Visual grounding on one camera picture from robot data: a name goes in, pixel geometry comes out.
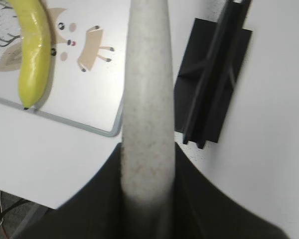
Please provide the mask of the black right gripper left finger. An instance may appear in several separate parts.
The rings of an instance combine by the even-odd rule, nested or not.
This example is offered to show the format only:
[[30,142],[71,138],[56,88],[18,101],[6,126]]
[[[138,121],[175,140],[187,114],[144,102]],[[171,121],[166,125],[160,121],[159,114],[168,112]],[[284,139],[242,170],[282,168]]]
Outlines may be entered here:
[[72,198],[24,229],[19,239],[127,239],[121,189],[121,143]]

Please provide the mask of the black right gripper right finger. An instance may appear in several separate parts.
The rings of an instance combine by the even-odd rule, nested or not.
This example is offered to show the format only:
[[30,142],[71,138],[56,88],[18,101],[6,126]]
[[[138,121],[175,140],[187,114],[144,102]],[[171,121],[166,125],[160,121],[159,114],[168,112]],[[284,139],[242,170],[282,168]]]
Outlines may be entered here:
[[175,145],[173,239],[286,239],[217,189]]

